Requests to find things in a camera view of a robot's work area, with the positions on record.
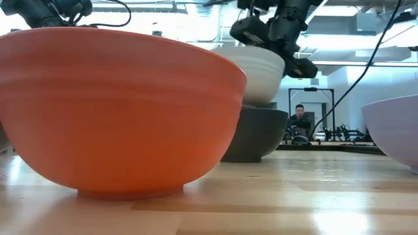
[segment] dark gray bowl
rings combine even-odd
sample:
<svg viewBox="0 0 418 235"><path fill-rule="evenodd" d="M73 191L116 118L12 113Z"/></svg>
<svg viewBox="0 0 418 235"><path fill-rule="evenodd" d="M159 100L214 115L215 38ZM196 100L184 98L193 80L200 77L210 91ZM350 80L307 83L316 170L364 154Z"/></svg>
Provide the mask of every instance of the dark gray bowl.
<svg viewBox="0 0 418 235"><path fill-rule="evenodd" d="M243 108L235 135L222 162L259 163L283 140L289 114L269 108Z"/></svg>

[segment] white bowl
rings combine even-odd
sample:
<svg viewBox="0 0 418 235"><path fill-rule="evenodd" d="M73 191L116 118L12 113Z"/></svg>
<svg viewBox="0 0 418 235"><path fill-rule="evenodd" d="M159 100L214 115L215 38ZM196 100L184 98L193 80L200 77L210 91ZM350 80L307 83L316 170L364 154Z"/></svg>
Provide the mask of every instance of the white bowl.
<svg viewBox="0 0 418 235"><path fill-rule="evenodd" d="M285 62L278 54L255 46L212 51L237 64L246 73L244 103L268 104L276 96L285 69Z"/></svg>

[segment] lavender bowl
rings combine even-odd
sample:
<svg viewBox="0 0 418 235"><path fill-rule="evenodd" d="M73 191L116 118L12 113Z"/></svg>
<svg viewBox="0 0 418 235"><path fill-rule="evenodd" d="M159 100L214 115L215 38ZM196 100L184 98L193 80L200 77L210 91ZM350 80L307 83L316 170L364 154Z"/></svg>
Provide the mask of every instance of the lavender bowl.
<svg viewBox="0 0 418 235"><path fill-rule="evenodd" d="M373 102L363 106L362 112L380 150L418 174L418 95Z"/></svg>

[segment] black cable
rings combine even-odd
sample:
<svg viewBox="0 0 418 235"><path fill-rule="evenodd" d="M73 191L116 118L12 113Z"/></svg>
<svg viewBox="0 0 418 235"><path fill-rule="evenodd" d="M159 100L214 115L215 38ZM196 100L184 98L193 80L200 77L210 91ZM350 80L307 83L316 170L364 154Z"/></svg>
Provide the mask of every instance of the black cable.
<svg viewBox="0 0 418 235"><path fill-rule="evenodd" d="M379 50L379 47L380 47L380 44L381 44L381 41L383 40L383 38L385 37L385 35L386 35L386 32L389 30L389 28L392 26L392 21L393 21L393 19L394 19L394 17L395 17L395 15L396 15L396 13L398 12L398 10L399 10L399 7L400 7L400 4L402 3L402 0L398 0L398 3L396 4L396 7L395 7L395 9L393 10L393 13L392 13L392 16L391 16L391 19L389 20L389 22L387 23L387 25L386 25L386 27L385 27L385 29L383 30L383 32L382 32L382 34L381 34L381 36L380 36L380 39L379 39L379 41L378 41L378 43L376 44L376 47L374 48L374 51L373 51L373 53L372 53L372 56L370 56L370 60L369 60L369 62L367 63L367 65L366 65L366 68L364 69L364 71L363 71L363 73L360 75L360 77L354 82L354 84L341 96L341 98L340 99L338 99L338 101L335 103L335 105L329 110L329 112L325 115L325 117L322 117L322 119L321 120L319 120L318 121L318 123L316 123L316 125L315 125L315 127L313 127L313 129L312 129L312 133L311 133L311 135L310 135L310 137L309 137L309 140L311 140L312 139L312 137L314 137L314 133L315 133L315 129L318 127L318 125L319 124L321 124L322 123L322 121L323 120L325 120L325 118L327 118L333 111L334 111L334 109L335 109L335 107L337 107L337 105L342 101L342 99L344 99L344 97L346 97L347 95L348 95L348 93L363 79L363 77L364 77L364 75L366 75L366 73L367 73L367 71L368 71L368 69L370 68L370 66L372 65L372 63L373 63L373 59L374 59L374 57L375 57L375 55L376 55L376 53L378 52L378 50Z"/></svg>
<svg viewBox="0 0 418 235"><path fill-rule="evenodd" d="M127 20L125 23L123 23L123 24L119 24L119 25L111 25L111 24L107 24L107 23L104 23L104 24L103 24L103 23L92 23L92 24L90 24L90 27L97 27L97 26L106 26L106 27L123 27L123 26L128 25L128 24L131 22L131 20L132 20L132 11L131 11L131 9L128 7L128 5L126 5L124 2L119 1L119 0L107 0L107 1L112 1L112 2L119 3L119 4L123 5L123 6L127 9L128 13L129 13L129 18L128 18L128 20Z"/></svg>
<svg viewBox="0 0 418 235"><path fill-rule="evenodd" d="M82 17L83 17L83 15L79 14L77 19L75 19L75 21L74 21L74 25L76 25L81 20Z"/></svg>
<svg viewBox="0 0 418 235"><path fill-rule="evenodd" d="M254 14L254 6L255 6L255 0L251 3L251 6L249 8L249 15L252 16Z"/></svg>

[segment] orange bowl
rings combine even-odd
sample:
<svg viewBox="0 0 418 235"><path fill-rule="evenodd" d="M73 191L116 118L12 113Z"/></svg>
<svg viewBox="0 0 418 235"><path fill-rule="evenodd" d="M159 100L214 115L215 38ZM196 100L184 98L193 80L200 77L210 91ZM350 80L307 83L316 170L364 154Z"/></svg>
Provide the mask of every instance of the orange bowl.
<svg viewBox="0 0 418 235"><path fill-rule="evenodd" d="M96 198L143 198L211 170L234 136L245 74L161 37L43 28L0 38L0 120L45 178Z"/></svg>

